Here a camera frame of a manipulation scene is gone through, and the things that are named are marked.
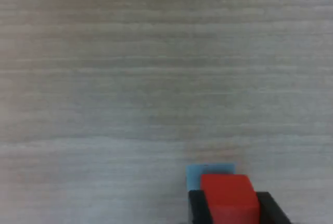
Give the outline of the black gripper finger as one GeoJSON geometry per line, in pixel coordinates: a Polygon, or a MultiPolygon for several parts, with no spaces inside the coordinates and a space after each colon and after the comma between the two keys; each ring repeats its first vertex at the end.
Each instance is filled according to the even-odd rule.
{"type": "Polygon", "coordinates": [[[260,204],[260,224],[292,224],[269,192],[256,192],[260,204]]]}
{"type": "Polygon", "coordinates": [[[207,199],[202,190],[190,190],[188,192],[188,223],[213,224],[207,199]]]}

